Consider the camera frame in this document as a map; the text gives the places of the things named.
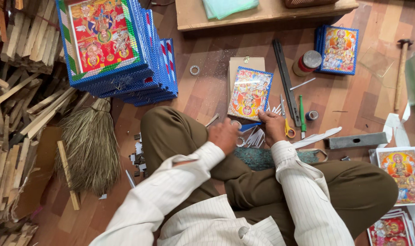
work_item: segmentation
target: yellow scissors handle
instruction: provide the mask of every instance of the yellow scissors handle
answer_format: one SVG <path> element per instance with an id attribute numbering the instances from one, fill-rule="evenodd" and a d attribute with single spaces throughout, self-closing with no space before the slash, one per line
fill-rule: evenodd
<path id="1" fill-rule="evenodd" d="M 285 136 L 289 137 L 289 138 L 294 138 L 295 137 L 295 130 L 292 129 L 289 125 L 288 125 L 288 120 L 285 119 Z"/>

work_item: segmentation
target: ruler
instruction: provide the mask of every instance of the ruler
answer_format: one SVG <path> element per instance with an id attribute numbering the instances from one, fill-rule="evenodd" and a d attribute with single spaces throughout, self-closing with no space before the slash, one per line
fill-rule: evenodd
<path id="1" fill-rule="evenodd" d="M 288 74 L 287 63 L 285 62 L 284 52 L 279 40 L 273 40 L 274 54 L 276 55 L 277 65 L 279 66 L 279 72 L 281 74 L 282 84 L 284 85 L 285 98 L 288 103 L 288 109 L 290 110 L 291 118 L 294 120 L 294 125 L 300 127 L 300 114 L 297 108 L 297 104 L 294 98 L 294 92 L 291 89 L 291 80 Z"/>

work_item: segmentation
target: white striped shirt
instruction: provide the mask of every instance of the white striped shirt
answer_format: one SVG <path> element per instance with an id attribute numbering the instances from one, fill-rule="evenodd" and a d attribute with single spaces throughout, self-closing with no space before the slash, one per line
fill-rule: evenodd
<path id="1" fill-rule="evenodd" d="M 295 224 L 299 246 L 354 246 L 346 225 L 330 203 L 323 173 L 301 162 L 292 144 L 275 143 L 271 152 L 276 179 Z M 90 246 L 149 246 L 164 216 L 181 204 L 225 158 L 219 147 L 206 142 L 188 156 L 165 160 L 146 180 L 128 193 L 104 233 Z M 191 161 L 173 167 L 173 163 Z M 158 246 L 245 245 L 284 246 L 278 226 L 268 217 L 255 225 L 236 218 L 227 196 L 193 204 L 173 215 L 162 227 Z"/>

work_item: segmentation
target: man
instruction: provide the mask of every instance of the man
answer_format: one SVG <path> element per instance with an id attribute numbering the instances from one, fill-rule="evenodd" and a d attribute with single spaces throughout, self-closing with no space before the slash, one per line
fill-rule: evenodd
<path id="1" fill-rule="evenodd" d="M 91 246 L 353 246 L 396 202 L 384 171 L 360 161 L 301 162 L 284 141 L 284 119 L 259 113 L 276 169 L 252 172 L 232 154 L 239 135 L 226 118 L 207 130 L 170 107 L 141 121 L 147 170 Z M 224 181 L 220 196 L 210 177 Z"/>

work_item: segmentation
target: metal bar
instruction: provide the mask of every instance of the metal bar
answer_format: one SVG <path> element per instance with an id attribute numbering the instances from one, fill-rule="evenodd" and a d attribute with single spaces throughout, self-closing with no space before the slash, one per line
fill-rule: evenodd
<path id="1" fill-rule="evenodd" d="M 302 123 L 300 122 L 299 110 L 294 98 L 294 92 L 291 89 L 291 80 L 288 74 L 288 68 L 285 61 L 284 52 L 282 50 L 282 45 L 279 40 L 273 40 L 274 54 L 276 55 L 277 65 L 279 67 L 279 72 L 281 74 L 282 84 L 284 85 L 285 97 L 288 103 L 288 109 L 290 111 L 291 118 L 294 120 L 294 125 L 300 127 Z"/>
<path id="2" fill-rule="evenodd" d="M 385 132 L 369 133 L 347 137 L 331 137 L 323 139 L 326 148 L 341 149 L 368 145 L 387 144 Z"/>

